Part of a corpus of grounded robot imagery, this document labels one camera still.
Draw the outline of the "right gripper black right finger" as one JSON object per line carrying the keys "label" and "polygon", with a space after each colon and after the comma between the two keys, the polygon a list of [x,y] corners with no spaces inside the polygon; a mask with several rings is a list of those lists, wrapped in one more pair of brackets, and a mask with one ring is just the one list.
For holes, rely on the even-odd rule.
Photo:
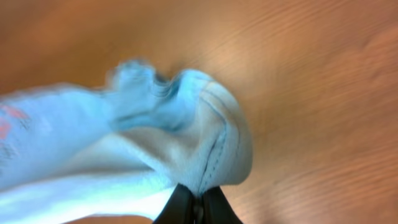
{"label": "right gripper black right finger", "polygon": [[202,197],[204,224],[243,224],[220,187],[207,190]]}

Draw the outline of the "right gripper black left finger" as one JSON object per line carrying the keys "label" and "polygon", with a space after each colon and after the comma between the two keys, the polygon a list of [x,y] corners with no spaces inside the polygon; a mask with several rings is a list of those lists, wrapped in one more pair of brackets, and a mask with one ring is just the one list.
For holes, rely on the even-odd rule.
{"label": "right gripper black left finger", "polygon": [[194,224],[193,203],[191,191],[178,184],[153,224]]}

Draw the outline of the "light blue printed t-shirt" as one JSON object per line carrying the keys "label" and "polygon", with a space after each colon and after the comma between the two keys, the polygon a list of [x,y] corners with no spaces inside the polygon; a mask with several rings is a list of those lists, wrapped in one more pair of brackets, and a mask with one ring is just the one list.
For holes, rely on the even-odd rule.
{"label": "light blue printed t-shirt", "polygon": [[252,154],[244,114],[215,79],[192,69],[166,79],[130,60],[99,89],[1,96],[1,222],[155,219],[177,187],[198,201],[244,182]]}

